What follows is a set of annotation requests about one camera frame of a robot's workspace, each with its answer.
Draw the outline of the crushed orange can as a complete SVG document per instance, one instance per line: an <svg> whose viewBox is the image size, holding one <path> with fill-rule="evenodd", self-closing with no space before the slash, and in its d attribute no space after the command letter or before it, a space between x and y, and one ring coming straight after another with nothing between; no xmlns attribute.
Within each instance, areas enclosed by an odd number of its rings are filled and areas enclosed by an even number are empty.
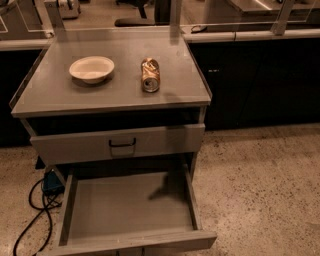
<svg viewBox="0 0 320 256"><path fill-rule="evenodd" d="M160 67L153 58L145 58L141 63L141 86L145 92L153 93L160 88Z"/></svg>

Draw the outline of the grey top drawer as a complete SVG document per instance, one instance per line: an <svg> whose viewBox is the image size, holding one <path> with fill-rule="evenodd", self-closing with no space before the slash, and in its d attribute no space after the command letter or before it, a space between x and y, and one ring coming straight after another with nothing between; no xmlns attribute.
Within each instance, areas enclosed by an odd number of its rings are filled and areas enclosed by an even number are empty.
<svg viewBox="0 0 320 256"><path fill-rule="evenodd" d="M37 136L33 147L46 165L197 152L205 131L203 124ZM110 148L108 141L130 143Z"/></svg>

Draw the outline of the grey drawer cabinet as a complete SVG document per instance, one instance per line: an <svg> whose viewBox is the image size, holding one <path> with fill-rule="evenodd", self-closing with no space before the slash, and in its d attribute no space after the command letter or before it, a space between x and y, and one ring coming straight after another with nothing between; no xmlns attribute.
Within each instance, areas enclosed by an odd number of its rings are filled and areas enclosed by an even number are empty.
<svg viewBox="0 0 320 256"><path fill-rule="evenodd" d="M87 84L69 68L89 56L114 62L102 82ZM141 63L155 59L160 88L141 86ZM211 93L180 33L167 27L64 31L56 37L26 86L11 102L12 114L32 137L203 124Z"/></svg>

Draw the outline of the open grey middle drawer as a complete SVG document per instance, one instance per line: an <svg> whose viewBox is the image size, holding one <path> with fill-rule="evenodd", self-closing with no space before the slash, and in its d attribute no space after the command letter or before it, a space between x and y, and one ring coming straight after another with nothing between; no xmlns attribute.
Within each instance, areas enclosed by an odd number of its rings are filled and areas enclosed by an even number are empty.
<svg viewBox="0 0 320 256"><path fill-rule="evenodd" d="M53 248L37 256L162 256L212 247L189 172L102 168L68 175Z"/></svg>

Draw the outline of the white bowl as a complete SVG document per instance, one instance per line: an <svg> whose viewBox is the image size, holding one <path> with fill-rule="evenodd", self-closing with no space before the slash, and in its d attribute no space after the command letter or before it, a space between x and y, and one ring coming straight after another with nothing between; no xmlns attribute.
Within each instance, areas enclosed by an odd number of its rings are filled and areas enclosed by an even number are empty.
<svg viewBox="0 0 320 256"><path fill-rule="evenodd" d="M103 56L81 58L71 64L69 73L73 78L87 84L97 84L104 81L114 70L114 62Z"/></svg>

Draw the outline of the blue power box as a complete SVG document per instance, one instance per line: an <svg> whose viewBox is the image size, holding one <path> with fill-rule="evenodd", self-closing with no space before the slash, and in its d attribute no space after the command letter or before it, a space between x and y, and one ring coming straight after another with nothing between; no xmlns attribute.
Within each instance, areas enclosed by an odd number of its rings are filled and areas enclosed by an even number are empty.
<svg viewBox="0 0 320 256"><path fill-rule="evenodd" d="M41 189L45 195L58 195L65 190L64 181L58 177L55 171L49 171L44 174Z"/></svg>

